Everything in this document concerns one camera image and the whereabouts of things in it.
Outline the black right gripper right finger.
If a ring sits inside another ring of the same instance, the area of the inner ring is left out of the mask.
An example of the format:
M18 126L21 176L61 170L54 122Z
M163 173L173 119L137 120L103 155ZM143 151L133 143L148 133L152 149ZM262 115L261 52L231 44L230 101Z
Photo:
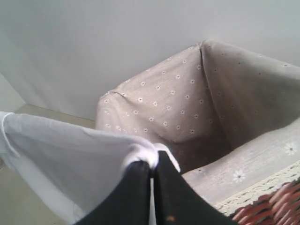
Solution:
M159 151L155 170L155 214L158 225L235 225L235 221L203 200Z

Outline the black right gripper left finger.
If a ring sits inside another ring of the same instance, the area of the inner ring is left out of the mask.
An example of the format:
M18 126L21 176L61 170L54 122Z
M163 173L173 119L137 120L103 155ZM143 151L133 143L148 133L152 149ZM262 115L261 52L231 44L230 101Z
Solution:
M150 216L150 168L133 162L109 196L80 225L147 225Z

